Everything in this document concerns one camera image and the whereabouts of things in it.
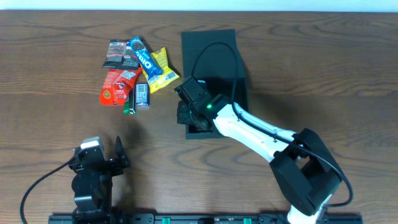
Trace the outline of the black box with lid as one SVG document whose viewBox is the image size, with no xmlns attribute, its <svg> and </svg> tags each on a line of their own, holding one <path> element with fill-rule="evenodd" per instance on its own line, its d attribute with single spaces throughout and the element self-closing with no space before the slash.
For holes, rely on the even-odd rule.
<svg viewBox="0 0 398 224">
<path fill-rule="evenodd" d="M 182 32 L 182 53 L 184 81 L 194 77 L 206 82 L 209 91 L 216 96 L 212 109 L 215 118 L 231 102 L 246 111 L 249 109 L 247 73 L 236 44 L 235 30 Z M 204 131 L 193 125 L 183 125 L 186 139 L 222 137 L 217 128 Z"/>
</svg>

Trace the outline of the blue Oreo packet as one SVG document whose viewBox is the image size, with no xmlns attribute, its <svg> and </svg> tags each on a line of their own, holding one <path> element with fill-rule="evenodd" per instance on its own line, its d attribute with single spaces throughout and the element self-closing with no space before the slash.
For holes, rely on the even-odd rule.
<svg viewBox="0 0 398 224">
<path fill-rule="evenodd" d="M 128 45 L 132 48 L 134 55 L 138 58 L 143 70 L 148 75 L 149 79 L 153 76 L 162 75 L 163 71 L 157 64 L 157 62 L 152 58 L 150 52 L 144 45 L 143 41 L 139 36 L 132 38 Z"/>
</svg>

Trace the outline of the black snack packet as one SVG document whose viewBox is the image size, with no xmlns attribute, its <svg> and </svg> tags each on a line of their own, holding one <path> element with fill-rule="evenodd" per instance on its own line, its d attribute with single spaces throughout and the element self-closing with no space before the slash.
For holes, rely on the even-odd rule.
<svg viewBox="0 0 398 224">
<path fill-rule="evenodd" d="M 116 70 L 137 70 L 139 61 L 132 48 L 127 45 L 128 43 L 129 40 L 110 40 L 102 67 Z"/>
</svg>

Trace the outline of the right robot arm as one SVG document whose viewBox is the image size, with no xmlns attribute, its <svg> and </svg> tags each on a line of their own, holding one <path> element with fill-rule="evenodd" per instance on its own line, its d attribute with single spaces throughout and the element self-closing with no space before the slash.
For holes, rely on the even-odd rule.
<svg viewBox="0 0 398 224">
<path fill-rule="evenodd" d="M 317 133 L 273 126 L 245 111 L 233 97 L 213 96 L 205 82 L 195 78 L 174 90 L 191 122 L 244 144 L 269 163 L 290 203 L 287 222 L 322 220 L 329 199 L 345 176 Z"/>
</svg>

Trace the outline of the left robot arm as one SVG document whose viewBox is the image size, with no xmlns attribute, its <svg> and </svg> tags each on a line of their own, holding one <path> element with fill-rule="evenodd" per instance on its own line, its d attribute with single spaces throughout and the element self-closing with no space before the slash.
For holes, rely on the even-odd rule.
<svg viewBox="0 0 398 224">
<path fill-rule="evenodd" d="M 116 157 L 104 158 L 104 147 L 96 136 L 85 139 L 74 149 L 69 168 L 76 173 L 72 180 L 76 209 L 72 223 L 127 223 L 128 217 L 112 206 L 114 176 L 124 174 L 131 163 L 120 137 L 115 142 Z"/>
</svg>

